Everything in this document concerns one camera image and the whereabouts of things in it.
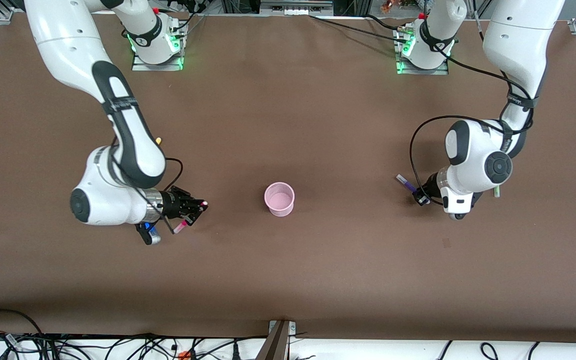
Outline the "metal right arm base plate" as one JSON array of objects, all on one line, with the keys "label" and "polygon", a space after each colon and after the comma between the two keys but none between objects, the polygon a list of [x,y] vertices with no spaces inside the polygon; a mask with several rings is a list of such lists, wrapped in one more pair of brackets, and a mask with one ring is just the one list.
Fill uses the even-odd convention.
[{"label": "metal right arm base plate", "polygon": [[183,69],[186,50],[186,26],[168,27],[151,39],[127,34],[131,50],[133,71],[174,72]]}]

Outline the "purple marker pen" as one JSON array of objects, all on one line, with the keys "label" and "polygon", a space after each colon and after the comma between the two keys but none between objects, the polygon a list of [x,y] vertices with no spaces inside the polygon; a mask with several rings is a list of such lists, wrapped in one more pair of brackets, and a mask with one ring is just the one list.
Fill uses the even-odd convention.
[{"label": "purple marker pen", "polygon": [[411,182],[409,182],[402,174],[397,174],[396,179],[411,193],[416,193],[416,191],[418,191],[418,187],[414,186]]}]

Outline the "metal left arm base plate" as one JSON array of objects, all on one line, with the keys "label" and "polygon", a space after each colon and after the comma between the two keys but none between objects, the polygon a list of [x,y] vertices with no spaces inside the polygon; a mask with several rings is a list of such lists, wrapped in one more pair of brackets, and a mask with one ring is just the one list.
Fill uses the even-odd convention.
[{"label": "metal left arm base plate", "polygon": [[448,75],[448,60],[418,39],[413,23],[399,26],[392,33],[399,75]]}]

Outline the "pink marker pen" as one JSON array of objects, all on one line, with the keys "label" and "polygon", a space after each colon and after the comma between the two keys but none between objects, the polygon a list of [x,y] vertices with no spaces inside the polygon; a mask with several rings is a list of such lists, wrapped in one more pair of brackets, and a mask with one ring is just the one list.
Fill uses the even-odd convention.
[{"label": "pink marker pen", "polygon": [[[182,211],[182,210],[194,211],[194,210],[188,209],[188,201],[182,202],[182,205],[180,206],[180,209],[179,209],[179,215],[178,215],[178,218],[179,218],[179,219],[182,219],[182,218],[181,218],[181,211]],[[205,211],[206,211],[206,210],[199,210],[199,217],[200,217],[201,214],[203,214],[203,212],[205,212]],[[185,226],[185,224],[182,223],[182,221],[181,221],[181,223],[179,223],[179,224],[173,229],[173,233],[174,233],[174,234],[178,234],[178,233],[180,233],[183,229],[185,229],[185,228],[187,228],[187,227],[190,227],[190,226]]]}]

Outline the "grey electronics box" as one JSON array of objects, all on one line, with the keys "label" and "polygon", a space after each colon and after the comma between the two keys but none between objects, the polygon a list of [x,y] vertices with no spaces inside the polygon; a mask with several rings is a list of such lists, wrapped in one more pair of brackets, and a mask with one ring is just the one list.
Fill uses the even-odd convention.
[{"label": "grey electronics box", "polygon": [[260,15],[334,16],[333,0],[259,0]]}]

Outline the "pink cup holder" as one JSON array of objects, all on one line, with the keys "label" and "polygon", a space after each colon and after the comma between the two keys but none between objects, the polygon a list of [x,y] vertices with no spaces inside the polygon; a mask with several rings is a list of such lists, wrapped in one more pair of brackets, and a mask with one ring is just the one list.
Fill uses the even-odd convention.
[{"label": "pink cup holder", "polygon": [[294,208],[295,192],[288,183],[274,182],[266,187],[263,201],[271,214],[286,217]]}]

